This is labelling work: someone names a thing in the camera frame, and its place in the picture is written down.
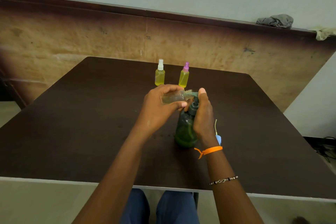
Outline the person's right hand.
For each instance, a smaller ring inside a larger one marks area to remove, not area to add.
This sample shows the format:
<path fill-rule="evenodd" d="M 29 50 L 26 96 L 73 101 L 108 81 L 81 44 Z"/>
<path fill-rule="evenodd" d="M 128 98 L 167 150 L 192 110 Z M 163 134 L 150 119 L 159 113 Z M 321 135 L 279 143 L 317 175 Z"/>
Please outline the person's right hand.
<path fill-rule="evenodd" d="M 214 124 L 213 107 L 210 101 L 207 104 L 199 104 L 193 129 L 205 149 L 219 146 L 215 136 Z"/>

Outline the person's left hand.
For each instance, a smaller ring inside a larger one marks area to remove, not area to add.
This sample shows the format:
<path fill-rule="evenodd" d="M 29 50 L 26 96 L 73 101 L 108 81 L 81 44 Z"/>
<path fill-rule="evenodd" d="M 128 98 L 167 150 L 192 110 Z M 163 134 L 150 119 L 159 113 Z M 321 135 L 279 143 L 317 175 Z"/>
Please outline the person's left hand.
<path fill-rule="evenodd" d="M 176 90 L 184 90 L 184 88 L 178 85 L 159 85 L 146 94 L 134 126 L 137 133 L 144 138 L 149 138 L 166 123 L 175 111 L 180 110 L 169 109 L 168 104 L 162 103 L 164 94 Z"/>

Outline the clear small bottle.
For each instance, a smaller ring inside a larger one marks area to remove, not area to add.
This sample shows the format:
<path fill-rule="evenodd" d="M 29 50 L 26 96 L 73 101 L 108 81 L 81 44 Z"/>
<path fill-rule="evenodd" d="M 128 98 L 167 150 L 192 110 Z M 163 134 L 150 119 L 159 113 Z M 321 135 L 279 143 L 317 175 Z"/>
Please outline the clear small bottle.
<path fill-rule="evenodd" d="M 162 96 L 163 104 L 170 104 L 174 102 L 184 101 L 194 98 L 194 92 L 192 90 L 176 90 L 166 93 Z"/>

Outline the green pump bottle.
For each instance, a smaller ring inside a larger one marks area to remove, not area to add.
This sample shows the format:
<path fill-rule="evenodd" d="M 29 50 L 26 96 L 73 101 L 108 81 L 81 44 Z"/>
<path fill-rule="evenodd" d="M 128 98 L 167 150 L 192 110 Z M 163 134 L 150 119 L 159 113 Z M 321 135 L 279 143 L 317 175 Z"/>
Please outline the green pump bottle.
<path fill-rule="evenodd" d="M 191 95 L 192 102 L 187 111 L 182 109 L 180 112 L 174 135 L 176 144 L 183 148 L 193 148 L 198 140 L 193 125 L 199 109 L 199 97 L 196 92 L 191 92 Z"/>

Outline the person's right forearm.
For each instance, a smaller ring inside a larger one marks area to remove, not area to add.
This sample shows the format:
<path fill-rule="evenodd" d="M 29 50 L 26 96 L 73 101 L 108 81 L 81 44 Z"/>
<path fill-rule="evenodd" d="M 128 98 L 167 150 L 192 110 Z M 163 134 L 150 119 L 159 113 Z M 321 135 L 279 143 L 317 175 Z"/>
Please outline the person's right forearm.
<path fill-rule="evenodd" d="M 220 224 L 264 224 L 223 150 L 205 158 Z"/>

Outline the person's left forearm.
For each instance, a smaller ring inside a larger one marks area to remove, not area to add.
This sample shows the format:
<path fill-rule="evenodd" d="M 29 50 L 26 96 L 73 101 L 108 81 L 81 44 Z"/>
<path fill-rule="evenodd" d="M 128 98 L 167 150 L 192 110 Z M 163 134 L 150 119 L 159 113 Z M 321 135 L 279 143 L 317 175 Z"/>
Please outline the person's left forearm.
<path fill-rule="evenodd" d="M 71 224 L 119 224 L 143 147 L 156 130 L 135 125 L 112 165 Z"/>

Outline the yellow spray bottle pink cap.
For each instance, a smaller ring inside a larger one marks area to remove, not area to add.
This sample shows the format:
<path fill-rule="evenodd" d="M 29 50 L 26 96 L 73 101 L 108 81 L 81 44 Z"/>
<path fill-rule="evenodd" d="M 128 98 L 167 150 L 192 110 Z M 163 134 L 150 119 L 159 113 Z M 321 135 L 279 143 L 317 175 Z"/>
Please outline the yellow spray bottle pink cap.
<path fill-rule="evenodd" d="M 189 73 L 189 62 L 186 62 L 183 69 L 180 72 L 179 83 L 178 83 L 180 87 L 183 87 L 183 88 L 187 87 L 189 74 L 190 74 Z"/>

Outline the yellow spray bottle white cap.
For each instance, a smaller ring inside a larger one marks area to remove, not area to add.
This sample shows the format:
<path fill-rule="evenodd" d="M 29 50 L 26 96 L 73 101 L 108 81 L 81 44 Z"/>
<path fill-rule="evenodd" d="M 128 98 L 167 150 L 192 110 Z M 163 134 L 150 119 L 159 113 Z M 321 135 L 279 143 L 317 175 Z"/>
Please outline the yellow spray bottle white cap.
<path fill-rule="evenodd" d="M 163 85 L 165 83 L 165 70 L 163 59 L 159 59 L 157 70 L 155 71 L 155 85 Z"/>

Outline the blue spray cap with tube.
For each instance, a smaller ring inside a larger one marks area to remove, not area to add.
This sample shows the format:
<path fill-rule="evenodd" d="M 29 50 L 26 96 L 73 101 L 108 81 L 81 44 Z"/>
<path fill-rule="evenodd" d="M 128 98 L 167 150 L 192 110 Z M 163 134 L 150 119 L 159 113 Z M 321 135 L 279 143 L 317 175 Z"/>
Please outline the blue spray cap with tube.
<path fill-rule="evenodd" d="M 216 139 L 217 139 L 218 144 L 221 145 L 221 136 L 218 135 L 216 125 L 217 125 L 217 119 L 215 120 L 215 124 L 214 124 L 215 136 L 216 136 Z"/>

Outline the orange wrist thread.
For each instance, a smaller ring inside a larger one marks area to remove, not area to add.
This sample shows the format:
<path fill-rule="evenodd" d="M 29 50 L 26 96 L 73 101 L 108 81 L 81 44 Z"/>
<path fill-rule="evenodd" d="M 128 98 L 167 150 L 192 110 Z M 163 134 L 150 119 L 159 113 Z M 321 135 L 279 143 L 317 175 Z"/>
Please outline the orange wrist thread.
<path fill-rule="evenodd" d="M 194 150 L 196 150 L 196 151 L 199 152 L 199 158 L 198 159 L 201 159 L 204 155 L 207 155 L 207 154 L 210 154 L 210 153 L 214 153 L 216 151 L 223 150 L 223 147 L 222 146 L 215 146 L 215 147 L 211 147 L 211 148 L 205 149 L 203 151 L 201 151 L 200 149 L 194 147 Z"/>

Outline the person's legs in blue trousers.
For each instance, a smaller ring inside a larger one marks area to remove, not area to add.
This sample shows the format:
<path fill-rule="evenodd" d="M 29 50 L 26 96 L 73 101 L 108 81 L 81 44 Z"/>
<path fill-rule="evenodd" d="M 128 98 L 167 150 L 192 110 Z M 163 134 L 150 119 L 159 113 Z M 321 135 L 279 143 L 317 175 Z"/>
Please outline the person's legs in blue trousers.
<path fill-rule="evenodd" d="M 143 190 L 133 188 L 120 224 L 149 224 L 150 206 Z M 156 224 L 200 224 L 192 192 L 165 191 L 156 208 Z"/>

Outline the grey crumpled cloth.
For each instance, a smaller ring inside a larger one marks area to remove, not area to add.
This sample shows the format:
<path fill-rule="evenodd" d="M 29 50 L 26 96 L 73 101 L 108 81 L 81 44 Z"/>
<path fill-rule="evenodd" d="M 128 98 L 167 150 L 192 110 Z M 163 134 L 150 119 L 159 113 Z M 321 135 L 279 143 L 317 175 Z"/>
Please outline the grey crumpled cloth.
<path fill-rule="evenodd" d="M 258 18 L 256 23 L 275 28 L 291 29 L 294 19 L 287 14 L 272 15 L 270 17 Z"/>

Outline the brown wooden partition board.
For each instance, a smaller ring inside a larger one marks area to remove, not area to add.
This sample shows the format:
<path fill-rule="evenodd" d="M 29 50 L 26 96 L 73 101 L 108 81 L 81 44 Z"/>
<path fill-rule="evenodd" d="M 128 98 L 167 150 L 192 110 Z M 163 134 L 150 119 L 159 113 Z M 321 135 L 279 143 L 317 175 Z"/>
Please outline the brown wooden partition board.
<path fill-rule="evenodd" d="M 24 108 L 86 57 L 247 73 L 285 111 L 336 52 L 313 31 L 72 0 L 0 0 L 0 78 Z"/>

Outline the pale yellow crumpled cloth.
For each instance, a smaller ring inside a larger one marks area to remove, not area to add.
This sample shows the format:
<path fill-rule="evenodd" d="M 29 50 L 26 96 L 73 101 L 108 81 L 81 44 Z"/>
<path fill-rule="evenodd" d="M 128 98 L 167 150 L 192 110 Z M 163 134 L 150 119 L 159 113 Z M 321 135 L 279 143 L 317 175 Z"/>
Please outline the pale yellow crumpled cloth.
<path fill-rule="evenodd" d="M 317 26 L 311 29 L 316 32 L 316 40 L 323 41 L 330 36 L 336 36 L 336 27 L 321 27 Z"/>

